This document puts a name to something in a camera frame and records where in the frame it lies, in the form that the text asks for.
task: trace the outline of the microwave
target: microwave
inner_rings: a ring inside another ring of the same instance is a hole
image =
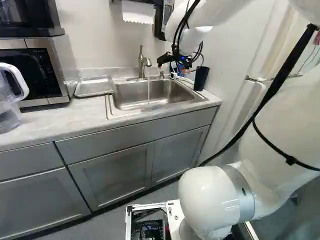
[[[17,67],[29,87],[29,95],[19,102],[21,108],[68,103],[79,79],[67,35],[0,39],[0,62]],[[2,75],[14,86],[10,72],[3,71]]]
[[[0,38],[61,36],[55,0],[0,0]]]

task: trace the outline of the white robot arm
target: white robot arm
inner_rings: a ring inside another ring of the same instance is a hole
[[[175,7],[165,37],[175,38],[186,9],[197,0]],[[214,26],[223,24],[252,0],[200,0],[182,31],[178,54],[188,56]],[[320,26],[319,0],[290,0],[312,24]],[[161,59],[160,63],[170,62]],[[294,85],[286,85],[259,112],[255,123],[285,153],[320,168],[320,65]],[[250,126],[242,137],[239,161],[224,166],[198,167],[179,182],[185,220],[202,240],[223,239],[237,223],[260,219],[278,210],[290,195],[320,176],[319,171],[289,166]],[[180,229],[181,239],[190,234]]]
[[[179,62],[181,56],[190,56],[203,41],[205,35],[213,27],[227,22],[232,16],[254,0],[184,0],[174,7],[165,28],[165,39],[179,45],[178,52],[172,51],[173,57],[166,54],[157,60],[158,66],[167,62]],[[317,0],[289,0],[293,7],[312,24],[320,26],[320,3]],[[186,12],[196,4],[195,9],[187,19],[181,38],[175,39],[180,23]]]

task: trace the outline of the white wall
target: white wall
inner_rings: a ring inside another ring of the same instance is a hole
[[[151,25],[122,20],[121,4],[56,0],[56,5],[78,68],[137,66],[140,44],[153,65],[166,51],[165,43],[153,37]]]
[[[223,100],[201,151],[202,162],[230,139],[224,131],[237,94],[259,46],[275,0],[256,0],[227,23],[215,27],[204,41],[205,65],[210,67],[205,89]]]

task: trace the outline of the faucet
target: faucet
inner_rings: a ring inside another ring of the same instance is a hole
[[[138,57],[138,66],[139,66],[139,79],[145,79],[146,74],[145,74],[145,68],[146,66],[150,68],[152,66],[152,62],[149,58],[144,57],[142,54],[142,48],[143,45],[140,45],[140,53]]]

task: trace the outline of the black cup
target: black cup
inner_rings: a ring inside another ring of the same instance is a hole
[[[195,71],[193,90],[201,92],[204,89],[209,70],[209,67],[201,66]]]

